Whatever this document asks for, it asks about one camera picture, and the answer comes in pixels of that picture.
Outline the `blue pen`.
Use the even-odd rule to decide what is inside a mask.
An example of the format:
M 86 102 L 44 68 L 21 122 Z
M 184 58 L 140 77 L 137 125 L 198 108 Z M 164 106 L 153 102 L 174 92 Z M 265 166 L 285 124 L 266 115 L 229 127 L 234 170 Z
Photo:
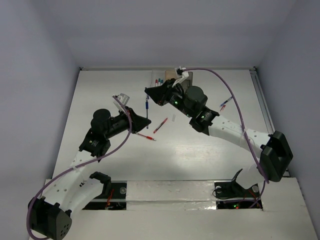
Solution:
M 149 119 L 149 96 L 145 97 L 145 110 L 146 110 L 146 118 Z
M 224 105 L 226 105 L 232 99 L 233 99 L 233 96 L 229 97 L 227 100 L 225 100 L 223 103 L 220 104 L 220 107 L 223 107 Z

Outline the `red pen thin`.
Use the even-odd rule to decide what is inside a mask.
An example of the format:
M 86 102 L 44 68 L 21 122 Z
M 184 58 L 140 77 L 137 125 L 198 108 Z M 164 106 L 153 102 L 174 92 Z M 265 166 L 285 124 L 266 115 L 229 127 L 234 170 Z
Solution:
M 143 135 L 141 133 L 136 133 L 137 136 L 143 137 L 145 139 L 151 140 L 151 141 L 157 141 L 155 138 L 151 137 L 151 136 L 147 136 L 147 135 Z

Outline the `red gel pen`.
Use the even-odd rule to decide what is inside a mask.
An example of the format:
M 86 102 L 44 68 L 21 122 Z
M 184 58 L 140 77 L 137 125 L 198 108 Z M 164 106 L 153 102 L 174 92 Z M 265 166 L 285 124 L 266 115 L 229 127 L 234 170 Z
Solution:
M 157 126 L 157 127 L 155 128 L 155 130 L 153 131 L 153 134 L 155 134 L 155 133 L 167 122 L 167 120 L 168 120 L 168 117 L 166 117 L 166 118 L 159 124 L 159 126 Z

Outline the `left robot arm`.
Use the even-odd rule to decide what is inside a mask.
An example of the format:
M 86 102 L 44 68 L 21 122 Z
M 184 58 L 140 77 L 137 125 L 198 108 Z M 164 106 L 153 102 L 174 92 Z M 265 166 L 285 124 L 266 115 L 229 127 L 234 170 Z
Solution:
M 96 110 L 70 167 L 30 200 L 26 217 L 29 236 L 35 240 L 33 232 L 37 232 L 45 240 L 62 240 L 78 212 L 92 199 L 110 195 L 111 177 L 99 171 L 100 161 L 112 154 L 110 139 L 122 132 L 136 134 L 150 124 L 150 119 L 127 106 L 117 116 L 107 109 Z

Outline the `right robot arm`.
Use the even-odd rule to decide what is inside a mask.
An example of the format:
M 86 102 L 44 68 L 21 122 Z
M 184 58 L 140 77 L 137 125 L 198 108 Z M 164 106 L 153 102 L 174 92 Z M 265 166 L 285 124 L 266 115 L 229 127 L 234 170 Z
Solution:
M 236 124 L 206 106 L 208 97 L 198 86 L 183 89 L 174 79 L 145 93 L 159 106 L 170 104 L 190 118 L 194 130 L 230 142 L 250 152 L 258 163 L 241 169 L 230 183 L 235 196 L 262 181 L 279 182 L 293 159 L 286 136 L 280 131 L 264 133 Z

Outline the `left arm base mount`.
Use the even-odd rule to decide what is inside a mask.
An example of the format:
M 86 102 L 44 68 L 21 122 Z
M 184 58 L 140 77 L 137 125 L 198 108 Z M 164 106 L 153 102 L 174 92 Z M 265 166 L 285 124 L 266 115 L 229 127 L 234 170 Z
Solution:
M 91 179 L 103 184 L 100 195 L 91 200 L 83 210 L 122 211 L 127 209 L 127 182 L 112 181 L 111 177 L 101 172 L 94 172 Z

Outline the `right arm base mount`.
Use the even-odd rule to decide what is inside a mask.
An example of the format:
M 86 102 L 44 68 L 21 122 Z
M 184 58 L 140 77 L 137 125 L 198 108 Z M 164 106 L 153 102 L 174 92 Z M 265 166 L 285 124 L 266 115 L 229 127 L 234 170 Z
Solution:
M 231 181 L 214 183 L 212 195 L 216 198 L 218 210 L 263 209 L 258 184 L 244 189 L 236 182 L 241 171 L 242 169 L 235 174 Z

